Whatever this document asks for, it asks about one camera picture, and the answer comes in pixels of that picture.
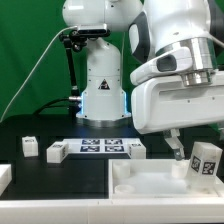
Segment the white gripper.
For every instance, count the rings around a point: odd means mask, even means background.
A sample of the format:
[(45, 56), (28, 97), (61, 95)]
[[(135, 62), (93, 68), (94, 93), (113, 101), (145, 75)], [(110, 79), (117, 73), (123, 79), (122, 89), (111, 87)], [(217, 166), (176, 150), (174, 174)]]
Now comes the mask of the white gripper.
[(135, 129), (141, 134), (164, 131), (175, 159), (181, 161), (184, 146), (174, 128), (224, 121), (224, 71), (213, 76), (211, 85), (202, 86), (186, 87), (180, 76), (153, 78), (133, 90), (131, 106)]

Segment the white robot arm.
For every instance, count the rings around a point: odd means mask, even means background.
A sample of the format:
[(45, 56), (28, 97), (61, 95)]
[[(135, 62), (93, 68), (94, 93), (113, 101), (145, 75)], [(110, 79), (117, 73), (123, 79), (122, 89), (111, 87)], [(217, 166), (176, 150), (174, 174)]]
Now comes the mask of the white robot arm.
[[(87, 51), (80, 122), (130, 117), (146, 134), (224, 120), (224, 71), (214, 50), (224, 12), (215, 0), (66, 0), (62, 14), (74, 50)], [(120, 53), (102, 38), (115, 31), (128, 32), (140, 63), (129, 98), (118, 79)]]

